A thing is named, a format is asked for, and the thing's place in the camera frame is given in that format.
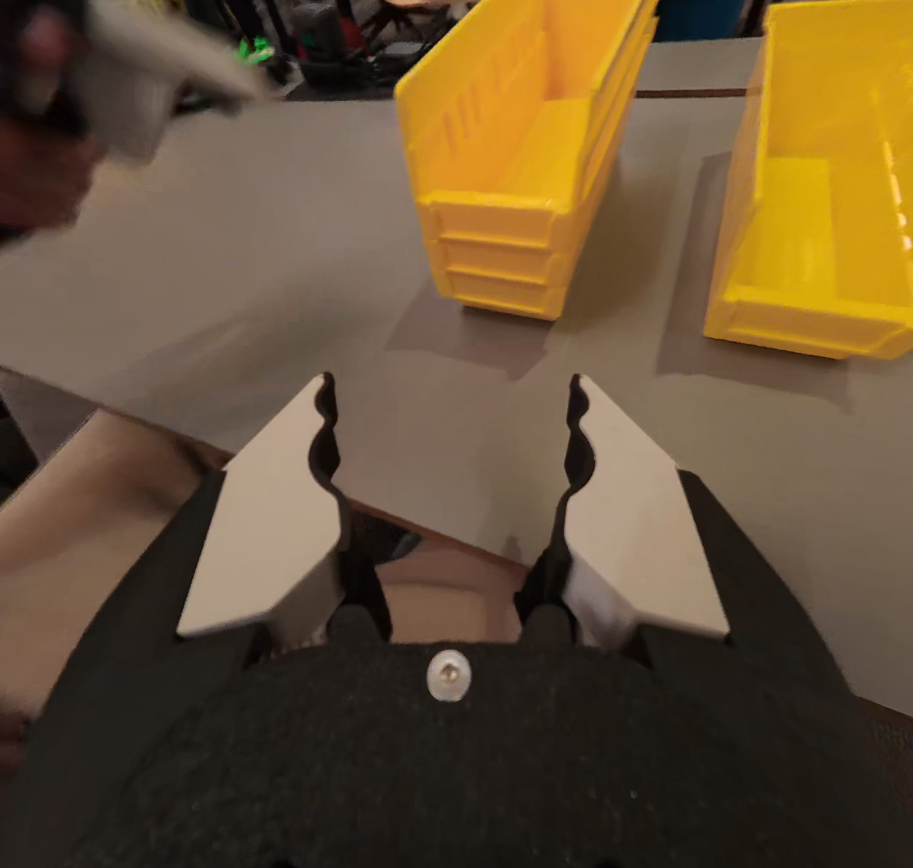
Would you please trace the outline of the black mesh chair seat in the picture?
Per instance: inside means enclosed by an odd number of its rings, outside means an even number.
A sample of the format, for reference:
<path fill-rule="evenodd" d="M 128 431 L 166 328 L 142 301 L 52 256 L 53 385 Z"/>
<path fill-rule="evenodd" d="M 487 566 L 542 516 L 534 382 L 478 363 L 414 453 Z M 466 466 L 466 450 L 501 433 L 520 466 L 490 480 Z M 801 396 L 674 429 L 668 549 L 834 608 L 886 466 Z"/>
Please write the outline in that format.
<path fill-rule="evenodd" d="M 374 567 L 408 556 L 423 542 L 417 532 L 361 509 L 352 510 L 350 526 L 352 550 Z"/>

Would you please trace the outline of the blue bucket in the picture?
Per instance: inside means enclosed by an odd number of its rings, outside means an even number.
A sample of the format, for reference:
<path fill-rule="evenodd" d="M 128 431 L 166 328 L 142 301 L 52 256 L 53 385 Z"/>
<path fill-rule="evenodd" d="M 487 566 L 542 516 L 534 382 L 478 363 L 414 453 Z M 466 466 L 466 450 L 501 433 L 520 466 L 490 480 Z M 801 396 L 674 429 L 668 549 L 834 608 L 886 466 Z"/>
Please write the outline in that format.
<path fill-rule="evenodd" d="M 735 37 L 746 0 L 660 0 L 656 43 Z"/>

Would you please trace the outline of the person's left hand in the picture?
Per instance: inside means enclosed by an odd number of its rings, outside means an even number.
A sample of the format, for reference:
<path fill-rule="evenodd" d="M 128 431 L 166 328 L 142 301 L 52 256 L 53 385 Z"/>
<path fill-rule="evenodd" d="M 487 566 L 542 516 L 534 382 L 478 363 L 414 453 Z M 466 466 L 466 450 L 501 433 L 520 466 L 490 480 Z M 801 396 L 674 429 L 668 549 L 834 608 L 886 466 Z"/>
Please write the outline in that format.
<path fill-rule="evenodd" d="M 92 140 L 2 118 L 2 227 L 32 231 L 74 225 L 101 157 Z"/>

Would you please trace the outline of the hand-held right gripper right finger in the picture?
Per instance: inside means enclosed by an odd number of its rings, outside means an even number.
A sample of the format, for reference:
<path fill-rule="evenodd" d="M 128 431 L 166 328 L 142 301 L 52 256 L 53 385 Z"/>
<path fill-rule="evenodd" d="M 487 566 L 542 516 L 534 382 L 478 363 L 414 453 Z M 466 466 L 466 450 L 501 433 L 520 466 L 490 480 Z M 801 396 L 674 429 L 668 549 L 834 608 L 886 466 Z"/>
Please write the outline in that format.
<path fill-rule="evenodd" d="M 567 486 L 515 608 L 565 614 L 587 646 L 623 649 L 644 627 L 723 641 L 729 623 L 680 471 L 594 382 L 569 386 Z"/>

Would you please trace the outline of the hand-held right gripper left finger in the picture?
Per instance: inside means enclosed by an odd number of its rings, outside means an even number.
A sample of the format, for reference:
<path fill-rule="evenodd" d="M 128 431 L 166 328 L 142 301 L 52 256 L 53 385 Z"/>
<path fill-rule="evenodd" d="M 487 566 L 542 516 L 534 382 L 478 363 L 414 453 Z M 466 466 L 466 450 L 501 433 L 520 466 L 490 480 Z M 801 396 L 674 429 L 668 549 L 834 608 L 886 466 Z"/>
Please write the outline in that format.
<path fill-rule="evenodd" d="M 354 605 L 390 639 L 380 580 L 333 483 L 337 421 L 335 381 L 321 373 L 224 467 L 178 636 L 258 625 L 274 646 L 310 646 Z"/>

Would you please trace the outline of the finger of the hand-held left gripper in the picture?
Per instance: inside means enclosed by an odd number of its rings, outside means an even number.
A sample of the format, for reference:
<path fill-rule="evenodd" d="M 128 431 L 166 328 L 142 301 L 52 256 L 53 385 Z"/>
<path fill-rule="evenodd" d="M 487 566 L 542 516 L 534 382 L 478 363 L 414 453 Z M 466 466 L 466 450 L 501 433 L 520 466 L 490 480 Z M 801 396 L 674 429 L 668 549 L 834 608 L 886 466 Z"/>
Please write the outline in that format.
<path fill-rule="evenodd" d="M 263 72 L 236 53 L 230 38 L 147 0 L 88 0 L 88 42 L 154 77 L 191 82 L 242 103 L 270 98 Z"/>
<path fill-rule="evenodd" d="M 179 91 L 187 83 L 217 100 L 243 102 L 239 62 L 79 62 L 75 67 L 78 116 L 108 154 L 146 164 L 156 154 Z"/>

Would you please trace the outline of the grey desk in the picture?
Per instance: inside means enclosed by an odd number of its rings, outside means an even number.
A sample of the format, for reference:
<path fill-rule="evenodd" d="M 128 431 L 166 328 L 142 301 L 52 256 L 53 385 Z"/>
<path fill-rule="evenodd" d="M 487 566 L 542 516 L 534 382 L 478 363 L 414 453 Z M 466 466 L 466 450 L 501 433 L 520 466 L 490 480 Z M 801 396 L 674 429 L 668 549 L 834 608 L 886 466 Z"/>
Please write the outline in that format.
<path fill-rule="evenodd" d="M 332 372 L 354 500 L 531 565 L 575 373 L 698 474 L 853 689 L 911 713 L 911 356 L 701 335 L 743 98 L 637 97 L 554 324 L 430 278 L 391 101 L 179 119 L 77 225 L 2 251 L 2 368 L 238 451 Z"/>

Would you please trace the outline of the black power station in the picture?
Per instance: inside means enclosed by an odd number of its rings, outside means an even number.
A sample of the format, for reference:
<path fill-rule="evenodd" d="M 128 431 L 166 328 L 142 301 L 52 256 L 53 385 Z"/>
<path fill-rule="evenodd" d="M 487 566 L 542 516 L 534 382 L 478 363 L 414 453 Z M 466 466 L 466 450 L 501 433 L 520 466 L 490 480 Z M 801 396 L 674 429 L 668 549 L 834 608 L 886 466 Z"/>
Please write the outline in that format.
<path fill-rule="evenodd" d="M 308 62 L 339 63 L 345 59 L 346 39 L 332 4 L 309 1 L 292 7 L 291 26 Z"/>

